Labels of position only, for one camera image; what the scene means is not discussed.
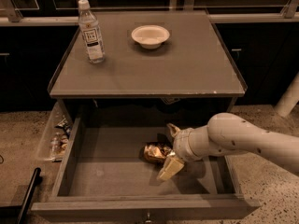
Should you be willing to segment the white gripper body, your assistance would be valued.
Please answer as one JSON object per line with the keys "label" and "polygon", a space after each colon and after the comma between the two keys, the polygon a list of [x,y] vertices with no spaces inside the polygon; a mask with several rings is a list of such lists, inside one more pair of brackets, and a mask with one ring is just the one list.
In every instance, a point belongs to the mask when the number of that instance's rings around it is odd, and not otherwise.
{"label": "white gripper body", "polygon": [[197,156],[190,147],[189,137],[192,128],[178,130],[173,134],[173,150],[176,155],[185,162],[199,161],[201,156]]}

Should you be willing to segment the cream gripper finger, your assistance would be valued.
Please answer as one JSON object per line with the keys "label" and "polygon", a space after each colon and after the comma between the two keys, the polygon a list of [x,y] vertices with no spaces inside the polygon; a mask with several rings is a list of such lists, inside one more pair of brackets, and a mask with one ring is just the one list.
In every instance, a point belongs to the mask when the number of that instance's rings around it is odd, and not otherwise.
{"label": "cream gripper finger", "polygon": [[160,181],[166,181],[176,175],[185,165],[185,162],[177,157],[168,156],[164,162],[163,168],[160,170],[157,179]]}
{"label": "cream gripper finger", "polygon": [[167,128],[172,138],[175,138],[180,132],[180,128],[173,123],[168,123]]}

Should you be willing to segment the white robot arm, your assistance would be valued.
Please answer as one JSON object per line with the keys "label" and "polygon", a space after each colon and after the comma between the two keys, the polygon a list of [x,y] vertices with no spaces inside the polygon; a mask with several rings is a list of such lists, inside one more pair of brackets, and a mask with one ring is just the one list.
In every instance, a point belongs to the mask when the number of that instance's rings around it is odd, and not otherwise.
{"label": "white robot arm", "polygon": [[269,132],[237,115],[214,115],[207,125],[199,128],[181,130],[172,123],[167,127],[173,138],[173,154],[167,156],[158,174],[162,181],[176,175],[187,162],[243,151],[257,154],[292,174],[299,174],[298,137]]}

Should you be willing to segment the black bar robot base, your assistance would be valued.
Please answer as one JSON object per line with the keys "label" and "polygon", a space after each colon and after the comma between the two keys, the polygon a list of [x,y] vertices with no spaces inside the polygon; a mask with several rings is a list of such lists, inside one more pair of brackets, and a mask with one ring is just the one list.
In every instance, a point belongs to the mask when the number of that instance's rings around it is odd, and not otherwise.
{"label": "black bar robot base", "polygon": [[39,167],[35,168],[24,197],[20,203],[0,203],[0,224],[25,224],[27,212],[34,196],[35,189],[43,180],[40,174],[41,169]]}

